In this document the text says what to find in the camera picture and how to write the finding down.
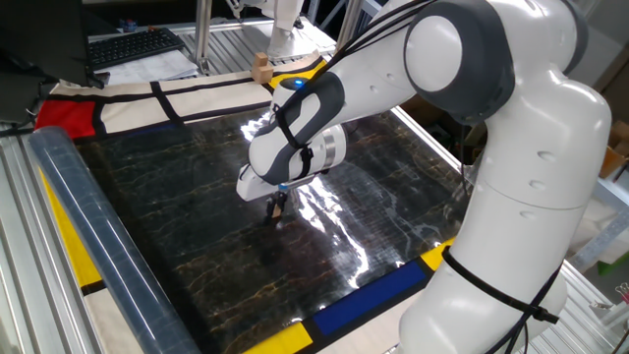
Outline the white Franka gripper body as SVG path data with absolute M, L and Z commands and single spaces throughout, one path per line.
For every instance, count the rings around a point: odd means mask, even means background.
M 246 164 L 240 169 L 237 180 L 237 194 L 245 202 L 250 202 L 262 197 L 272 195 L 276 192 L 287 192 L 289 190 L 309 184 L 315 178 L 314 175 L 279 185 L 271 185 L 255 174 L 252 167 Z

